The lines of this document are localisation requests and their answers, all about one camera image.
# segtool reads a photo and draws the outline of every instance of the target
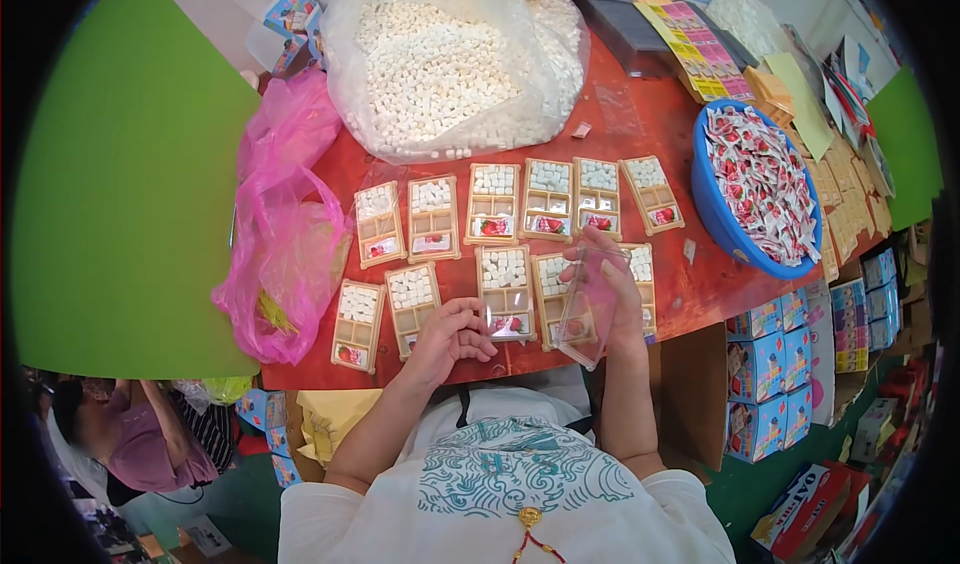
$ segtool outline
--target wrapped candy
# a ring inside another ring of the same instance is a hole
[[[764,254],[784,266],[814,262],[816,203],[803,159],[780,129],[768,127],[752,107],[707,110],[706,152],[733,218]]]

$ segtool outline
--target pink shirt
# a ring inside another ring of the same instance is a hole
[[[129,398],[114,391],[106,408],[120,420],[120,443],[106,467],[126,486],[140,491],[169,493],[180,487],[213,480],[220,474],[196,437],[186,429],[190,452],[186,461],[170,465],[161,421],[150,402],[130,407]]]

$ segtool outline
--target red table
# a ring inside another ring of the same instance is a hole
[[[570,162],[574,156],[616,161],[627,158],[656,155],[666,173],[686,227],[648,237],[643,230],[641,214],[630,190],[620,191],[623,213],[623,242],[653,245],[654,282],[656,293],[657,340],[702,329],[759,306],[822,277],[816,266],[806,277],[784,282],[774,279],[756,268],[734,261],[724,253],[697,215],[690,190],[690,162],[693,147],[690,140],[694,118],[701,107],[694,103],[687,90],[676,79],[630,79],[626,76],[606,46],[591,33],[589,71],[580,100],[570,115],[566,127],[550,142],[533,147],[514,149],[492,156],[474,159],[475,162],[522,163],[526,158],[542,158]],[[580,122],[593,126],[584,139],[571,138],[570,133]],[[354,192],[359,189],[372,165],[377,165],[344,130],[330,149],[314,166],[313,171],[336,193],[344,209],[349,209]],[[408,180],[455,172],[461,239],[465,232],[466,207],[470,174],[470,160],[428,163],[409,166]],[[402,219],[406,221],[406,201],[401,205]],[[869,249],[871,241],[863,233],[855,255]],[[685,239],[696,243],[691,265],[684,257]],[[562,243],[542,240],[525,241],[534,255],[551,254],[562,250]],[[354,281],[383,283],[387,270],[409,265],[405,259],[360,270],[356,238],[351,247],[344,276]],[[474,247],[462,245],[462,258],[437,262],[437,279],[441,298],[475,296],[476,269]],[[336,300],[321,320],[316,344],[297,366],[271,364],[263,366],[263,380],[269,389],[357,389],[382,387],[401,369],[397,338],[389,310],[383,314],[379,349],[376,356],[376,374],[368,375],[330,363],[333,322]],[[537,334],[541,332],[536,322]],[[462,360],[457,363],[448,382],[464,382],[518,375],[546,370],[570,363],[560,352],[545,353],[541,342],[498,343],[500,352],[490,362]]]

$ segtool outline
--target pink plastic bag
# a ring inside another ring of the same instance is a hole
[[[341,125],[327,76],[310,70],[270,81],[240,141],[230,273],[210,298],[263,363],[304,358],[343,275],[354,224],[310,171]]]

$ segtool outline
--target blue plastic basin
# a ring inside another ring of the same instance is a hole
[[[693,201],[697,206],[697,213],[700,214],[700,220],[709,231],[710,236],[716,241],[731,258],[738,259],[744,263],[759,268],[770,276],[792,281],[805,276],[813,269],[813,260],[808,256],[803,256],[799,266],[784,266],[776,263],[769,256],[764,254],[761,249],[754,245],[750,237],[743,232],[740,225],[727,207],[723,196],[720,194],[720,187],[717,186],[714,169],[710,158],[707,156],[707,110],[720,110],[726,106],[734,106],[738,112],[743,112],[747,104],[742,101],[733,101],[732,99],[721,99],[714,101],[703,107],[697,121],[693,124],[693,165],[690,172],[690,184],[693,187]],[[754,110],[767,126],[779,128],[766,115],[758,110]],[[789,138],[786,144],[794,147]],[[820,200],[817,198],[817,189],[810,180],[810,174],[806,174],[806,187],[810,190],[810,198],[813,199],[816,207],[810,214],[817,225],[813,229],[813,244],[820,251],[820,241],[822,237],[822,222],[820,219]]]

